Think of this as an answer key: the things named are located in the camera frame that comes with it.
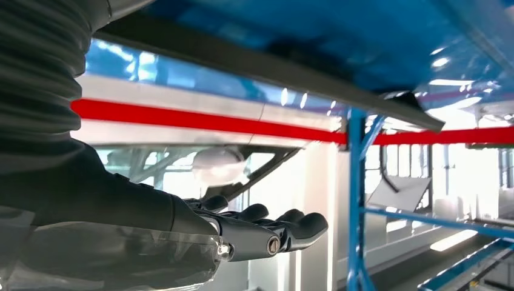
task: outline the metal bolt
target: metal bolt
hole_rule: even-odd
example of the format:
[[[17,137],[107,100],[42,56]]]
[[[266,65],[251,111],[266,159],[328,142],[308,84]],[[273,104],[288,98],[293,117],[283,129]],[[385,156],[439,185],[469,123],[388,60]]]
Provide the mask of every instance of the metal bolt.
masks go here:
[[[272,236],[268,241],[268,253],[275,255],[280,249],[280,241],[276,236]]]

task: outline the transparent plastic cover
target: transparent plastic cover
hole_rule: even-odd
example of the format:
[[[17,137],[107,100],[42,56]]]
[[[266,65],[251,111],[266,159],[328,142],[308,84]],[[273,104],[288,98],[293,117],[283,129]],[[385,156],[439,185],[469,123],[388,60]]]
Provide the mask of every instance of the transparent plastic cover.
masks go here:
[[[217,236],[20,217],[0,216],[2,290],[196,290],[229,255]]]

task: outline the red stripe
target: red stripe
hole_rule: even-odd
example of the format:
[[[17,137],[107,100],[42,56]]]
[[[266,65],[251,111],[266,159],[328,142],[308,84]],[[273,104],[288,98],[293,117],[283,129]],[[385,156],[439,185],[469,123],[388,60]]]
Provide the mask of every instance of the red stripe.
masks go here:
[[[72,109],[84,119],[249,133],[338,144],[345,144],[347,140],[343,133],[333,133],[308,127],[92,99],[75,101],[72,104]],[[448,130],[441,133],[405,132],[394,135],[379,135],[375,144],[457,144],[473,142],[514,144],[514,127]]]
[[[189,129],[219,130],[223,132],[337,142],[340,144],[346,143],[346,135],[326,130],[174,109],[91,99],[75,101],[72,104],[72,109],[84,119],[175,126]]]
[[[379,135],[375,144],[459,144],[459,143],[514,144],[514,127],[490,129],[445,130],[435,132],[402,132]]]

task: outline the black trim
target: black trim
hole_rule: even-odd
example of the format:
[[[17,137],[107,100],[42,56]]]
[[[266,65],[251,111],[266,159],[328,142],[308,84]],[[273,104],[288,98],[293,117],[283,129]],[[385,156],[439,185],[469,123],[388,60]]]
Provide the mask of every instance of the black trim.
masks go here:
[[[240,47],[142,13],[133,13],[114,21],[95,33],[94,37],[300,92],[328,96],[349,106],[398,118],[431,130],[441,130],[444,125],[442,121],[432,118],[420,109],[385,100],[375,93],[355,87],[343,78],[316,71],[291,59]]]
[[[488,143],[488,144],[481,144],[481,143],[473,143],[473,144],[466,144],[467,149],[472,150],[482,150],[482,149],[514,149],[514,144],[494,144],[494,143]]]

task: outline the blue metal frame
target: blue metal frame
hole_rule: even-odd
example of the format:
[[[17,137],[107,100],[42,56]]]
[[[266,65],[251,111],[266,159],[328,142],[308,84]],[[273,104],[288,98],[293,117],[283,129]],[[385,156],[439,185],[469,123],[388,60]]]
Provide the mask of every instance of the blue metal frame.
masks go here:
[[[383,209],[370,209],[365,206],[365,194],[363,189],[363,163],[365,154],[384,123],[383,116],[377,116],[369,132],[365,135],[363,124],[366,112],[351,108],[349,112],[348,144],[350,149],[350,195],[349,195],[349,246],[348,246],[348,291],[375,291],[373,282],[367,273],[364,262],[364,225],[365,215],[384,215],[392,218],[420,221],[427,224],[435,224],[454,229],[476,230],[482,235],[500,238],[514,239],[514,232],[488,227],[474,222],[446,221],[430,216],[415,213],[387,212]]]
[[[481,261],[490,258],[492,255],[498,252],[498,250],[503,249],[509,249],[510,252],[505,256],[510,256],[514,251],[514,244],[512,242],[505,241],[501,238],[496,239],[490,244],[487,244],[483,248],[470,254],[466,258],[458,261],[448,269],[439,272],[437,276],[430,278],[422,284],[418,285],[418,291],[439,290],[439,288],[442,288],[446,284],[452,282],[452,280],[455,279],[455,277],[463,274],[464,272],[467,272],[469,269],[471,269],[473,266],[477,265]],[[480,273],[476,274],[477,277],[475,277],[473,280],[479,279],[480,276],[483,276],[483,272],[488,272],[487,269],[490,270],[492,269],[492,267],[499,263],[500,262],[498,261],[495,264],[492,264],[490,267],[486,268],[485,270],[480,271]]]
[[[349,120],[350,146],[350,201],[349,201],[349,252],[347,290],[358,291],[359,283],[364,290],[374,291],[372,280],[364,263],[364,209],[365,195],[362,181],[362,160],[380,132],[385,118],[377,116],[370,131],[363,136],[366,112],[352,108]]]

